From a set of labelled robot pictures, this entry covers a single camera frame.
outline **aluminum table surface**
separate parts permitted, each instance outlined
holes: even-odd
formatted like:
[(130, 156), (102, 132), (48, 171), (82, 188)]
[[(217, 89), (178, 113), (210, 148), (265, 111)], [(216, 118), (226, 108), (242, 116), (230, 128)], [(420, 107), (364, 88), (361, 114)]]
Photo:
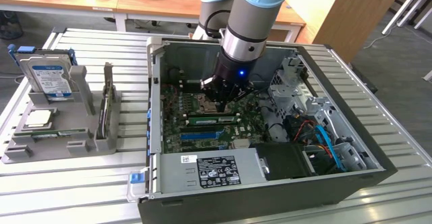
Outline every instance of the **aluminum table surface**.
[[(113, 63), (122, 91), (118, 150), (97, 157), (5, 165), (0, 163), (1, 223), (141, 223), (137, 204), (125, 198), (128, 174), (144, 167), (146, 124), (146, 53), (149, 36), (172, 36), (86, 29), (52, 33), (49, 49), (76, 50), (86, 66), (92, 90), (102, 87), (102, 65)], [(398, 172), (377, 186), (361, 189), (337, 205), (233, 221), (241, 223), (430, 223), (430, 157), (400, 126), (332, 50), (306, 50), (330, 79)], [(317, 82), (312, 86), (318, 94)], [(29, 100), (26, 80), (0, 116), (0, 154)]]

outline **motherboard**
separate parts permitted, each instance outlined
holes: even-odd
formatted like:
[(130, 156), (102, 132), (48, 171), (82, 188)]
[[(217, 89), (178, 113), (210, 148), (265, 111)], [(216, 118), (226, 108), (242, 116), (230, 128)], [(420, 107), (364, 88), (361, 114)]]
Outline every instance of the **motherboard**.
[(164, 153), (248, 148), (266, 141), (258, 97), (230, 102), (224, 112), (196, 86), (165, 84), (161, 88)]

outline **wooden cabinet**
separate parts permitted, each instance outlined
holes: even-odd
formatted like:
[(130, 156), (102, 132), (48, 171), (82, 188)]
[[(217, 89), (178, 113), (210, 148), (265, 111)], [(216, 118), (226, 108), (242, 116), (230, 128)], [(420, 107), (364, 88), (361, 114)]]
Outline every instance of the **wooden cabinet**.
[(349, 63), (394, 0), (286, 0), (305, 21), (296, 42), (328, 44)]

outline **hard drive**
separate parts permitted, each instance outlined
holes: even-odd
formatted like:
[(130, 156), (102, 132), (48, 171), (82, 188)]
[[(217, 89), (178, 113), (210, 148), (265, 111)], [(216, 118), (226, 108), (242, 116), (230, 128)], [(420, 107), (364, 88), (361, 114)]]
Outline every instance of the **hard drive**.
[(76, 65), (73, 50), (36, 50), (34, 47), (9, 48), (34, 93), (45, 93), (49, 101), (72, 98), (77, 87), (69, 78), (70, 66)]

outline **power supply label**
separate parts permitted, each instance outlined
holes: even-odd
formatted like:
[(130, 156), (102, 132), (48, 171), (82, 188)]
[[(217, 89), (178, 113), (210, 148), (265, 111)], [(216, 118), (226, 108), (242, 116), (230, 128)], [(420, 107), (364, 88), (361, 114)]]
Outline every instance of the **power supply label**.
[(44, 93), (52, 97), (68, 97), (72, 94), (68, 80), (64, 79), (61, 66), (33, 66), (36, 79)]
[(196, 164), (202, 188), (241, 184), (234, 156), (198, 158)]

